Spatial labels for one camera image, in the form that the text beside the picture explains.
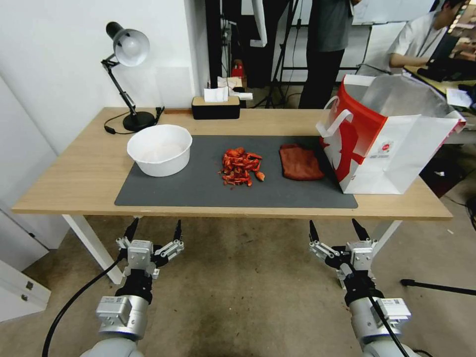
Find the white shirt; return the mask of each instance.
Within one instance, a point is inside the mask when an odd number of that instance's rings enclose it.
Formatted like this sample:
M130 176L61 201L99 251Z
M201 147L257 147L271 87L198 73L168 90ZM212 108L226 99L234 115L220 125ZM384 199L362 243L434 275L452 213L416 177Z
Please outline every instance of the white shirt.
M385 56L385 65L390 70L390 55L399 54L411 57L431 57L447 28L433 28L436 11L407 22Z

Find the desk lamp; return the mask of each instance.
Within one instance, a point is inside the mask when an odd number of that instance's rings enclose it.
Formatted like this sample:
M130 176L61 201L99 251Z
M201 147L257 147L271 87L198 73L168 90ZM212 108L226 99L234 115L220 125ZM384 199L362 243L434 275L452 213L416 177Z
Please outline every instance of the desk lamp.
M129 131L140 131L157 123L157 119L148 112L136 112L135 103L131 97L122 90L113 75L112 68L118 64L134 67L144 62L149 53L149 40L142 32L132 29L124 29L117 22L110 22L106 26L106 32L113 41L114 53L101 61L104 69L119 90L121 98L129 107L130 114L124 118L122 124Z

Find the black pants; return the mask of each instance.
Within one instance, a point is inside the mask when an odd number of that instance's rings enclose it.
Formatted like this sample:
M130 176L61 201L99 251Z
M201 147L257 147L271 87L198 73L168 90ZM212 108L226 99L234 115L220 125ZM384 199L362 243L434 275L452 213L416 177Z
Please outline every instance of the black pants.
M331 98L344 50L318 52L307 48L307 81L299 109L322 109Z

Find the towel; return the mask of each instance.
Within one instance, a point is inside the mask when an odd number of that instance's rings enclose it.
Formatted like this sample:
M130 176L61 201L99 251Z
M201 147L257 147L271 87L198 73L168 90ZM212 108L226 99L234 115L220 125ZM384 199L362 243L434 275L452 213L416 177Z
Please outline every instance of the towel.
M313 181L324 177L312 150L304 149L298 144L285 144L281 145L279 155L283 176L287 179Z

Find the desk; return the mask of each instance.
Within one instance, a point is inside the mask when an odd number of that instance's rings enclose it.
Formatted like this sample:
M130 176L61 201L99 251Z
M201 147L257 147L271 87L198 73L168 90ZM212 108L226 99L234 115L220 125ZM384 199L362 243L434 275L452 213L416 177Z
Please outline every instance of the desk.
M438 82L418 74L417 71L420 69L420 67L405 66L404 69L408 73L410 73L413 77L433 87L444 96L446 96L446 89L448 88L458 89L459 84L466 84L471 86L476 84L476 80ZM450 134L450 136L445 140L445 144L474 144L476 143L476 116L469 111L461 112L461 115L466 119L466 122L467 122L466 127L459 134L456 134L456 133Z
M433 79L426 78L422 76L421 74L418 74L417 71L420 69L420 67L413 67L413 66L405 66L404 69L411 73L413 77L418 78L422 82L430 85L431 87L435 88L438 92L440 92L443 95L446 95L446 89L447 88L454 88L458 89L458 85L460 84L466 84L466 85L475 85L476 80L470 80L470 81L443 81L443 82L438 82Z
M13 207L15 213L62 214L103 268L113 259L82 215L380 219L384 222L372 235L372 239L379 239L376 252L402 220L452 218L419 177L404 195L356 195L356 209L115 206L133 164L126 153L130 136L110 135L103 123L124 111L102 109ZM160 123L183 126L192 135L317 135L315 123L327 115L323 110L244 109L237 120L194 120L191 114L163 114ZM115 125L121 129L120 120ZM119 269L112 270L109 277L119 284Z

